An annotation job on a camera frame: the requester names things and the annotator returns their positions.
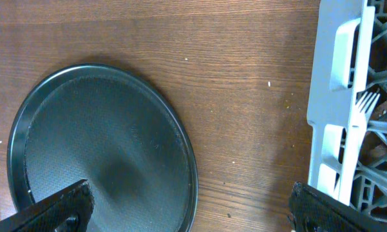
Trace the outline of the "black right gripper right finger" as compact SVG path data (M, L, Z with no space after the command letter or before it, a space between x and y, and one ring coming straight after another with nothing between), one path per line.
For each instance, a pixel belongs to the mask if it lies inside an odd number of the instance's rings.
M288 219L295 232L387 232L387 224L362 215L302 182L294 183L288 204Z

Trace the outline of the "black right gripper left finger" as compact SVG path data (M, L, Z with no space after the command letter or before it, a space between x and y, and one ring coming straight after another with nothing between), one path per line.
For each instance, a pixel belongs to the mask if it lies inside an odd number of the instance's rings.
M94 205L90 184L82 179L0 221L0 232L86 231Z

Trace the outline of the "white plastic fork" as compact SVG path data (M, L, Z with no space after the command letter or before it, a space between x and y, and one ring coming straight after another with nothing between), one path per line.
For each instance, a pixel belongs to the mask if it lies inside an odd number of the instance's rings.
M350 205L352 184L359 158L359 151L367 131L368 121L370 120L380 96L379 93L364 92L351 110L350 120L346 131L338 193L338 201L347 206Z

